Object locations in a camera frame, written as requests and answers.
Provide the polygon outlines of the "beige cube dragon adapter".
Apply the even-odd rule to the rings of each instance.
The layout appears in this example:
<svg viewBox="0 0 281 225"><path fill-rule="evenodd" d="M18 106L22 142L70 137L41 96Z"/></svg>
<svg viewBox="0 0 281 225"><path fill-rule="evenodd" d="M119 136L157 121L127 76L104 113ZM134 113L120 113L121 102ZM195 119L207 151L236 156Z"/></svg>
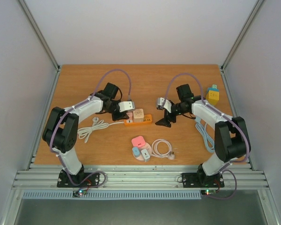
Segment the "beige cube dragon adapter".
<svg viewBox="0 0 281 225"><path fill-rule="evenodd" d="M133 111L133 122L140 123L144 121L144 111L143 109L135 109Z"/></svg>

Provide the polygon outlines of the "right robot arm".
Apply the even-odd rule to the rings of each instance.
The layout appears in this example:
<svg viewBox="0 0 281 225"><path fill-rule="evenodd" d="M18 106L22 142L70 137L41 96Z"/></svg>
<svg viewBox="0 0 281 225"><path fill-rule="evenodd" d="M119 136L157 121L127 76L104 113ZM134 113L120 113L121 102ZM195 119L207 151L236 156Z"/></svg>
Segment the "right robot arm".
<svg viewBox="0 0 281 225"><path fill-rule="evenodd" d="M195 96L188 84L178 86L176 91L179 103L163 97L157 99L156 107L164 111L164 117L156 125L170 128L177 116L189 113L214 130L214 152L199 165L194 176L199 187L206 187L238 158L249 156L251 146L246 123L242 117L231 117L216 109L202 96Z"/></svg>

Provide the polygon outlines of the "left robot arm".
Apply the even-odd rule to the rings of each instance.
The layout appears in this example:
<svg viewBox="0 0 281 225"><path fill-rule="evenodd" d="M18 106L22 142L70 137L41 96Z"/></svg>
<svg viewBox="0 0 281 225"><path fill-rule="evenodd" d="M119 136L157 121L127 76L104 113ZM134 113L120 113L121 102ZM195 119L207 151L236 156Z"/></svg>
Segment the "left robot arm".
<svg viewBox="0 0 281 225"><path fill-rule="evenodd" d="M81 186L88 176L84 173L83 164L78 159L75 144L79 124L98 113L109 113L113 121L128 119L127 112L135 109L129 97L127 101L116 100L119 87L107 83L103 90L93 92L85 100L67 107L54 107L44 128L42 139L48 144L50 151L57 155L63 169L62 181L75 187Z"/></svg>

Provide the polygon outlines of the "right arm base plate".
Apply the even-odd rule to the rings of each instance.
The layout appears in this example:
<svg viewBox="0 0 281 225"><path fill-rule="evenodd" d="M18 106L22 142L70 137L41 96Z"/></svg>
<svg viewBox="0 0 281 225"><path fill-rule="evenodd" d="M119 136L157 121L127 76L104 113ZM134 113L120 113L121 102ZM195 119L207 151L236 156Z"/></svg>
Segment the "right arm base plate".
<svg viewBox="0 0 281 225"><path fill-rule="evenodd" d="M223 176L215 174L212 176L199 175L198 173L182 173L182 184L184 188L223 188L225 187Z"/></svg>

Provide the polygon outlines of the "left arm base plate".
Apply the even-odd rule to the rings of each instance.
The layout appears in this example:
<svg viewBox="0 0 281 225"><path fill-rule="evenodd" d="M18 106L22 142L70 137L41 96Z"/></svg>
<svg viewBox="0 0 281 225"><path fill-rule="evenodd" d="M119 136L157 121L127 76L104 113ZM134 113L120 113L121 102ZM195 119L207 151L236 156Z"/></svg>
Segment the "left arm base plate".
<svg viewBox="0 0 281 225"><path fill-rule="evenodd" d="M76 185L74 185L67 173L65 171L61 171L57 181L58 188L83 188L83 187L95 187L99 184L100 181L100 173L94 172L80 172L77 175L70 174L70 177Z"/></svg>

